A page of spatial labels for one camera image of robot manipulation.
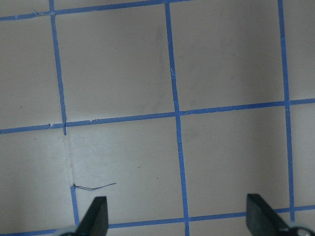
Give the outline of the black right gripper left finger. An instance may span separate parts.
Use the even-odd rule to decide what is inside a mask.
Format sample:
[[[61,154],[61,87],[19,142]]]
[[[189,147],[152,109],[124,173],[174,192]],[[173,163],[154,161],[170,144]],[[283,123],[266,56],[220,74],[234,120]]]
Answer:
[[[59,236],[105,236],[109,228],[106,196],[95,197],[78,226],[58,230]]]

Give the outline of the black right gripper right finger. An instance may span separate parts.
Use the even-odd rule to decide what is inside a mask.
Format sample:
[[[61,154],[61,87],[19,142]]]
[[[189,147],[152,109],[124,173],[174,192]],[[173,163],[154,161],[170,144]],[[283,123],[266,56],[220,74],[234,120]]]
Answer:
[[[252,236],[313,236],[305,226],[285,222],[259,194],[246,197],[246,226]]]

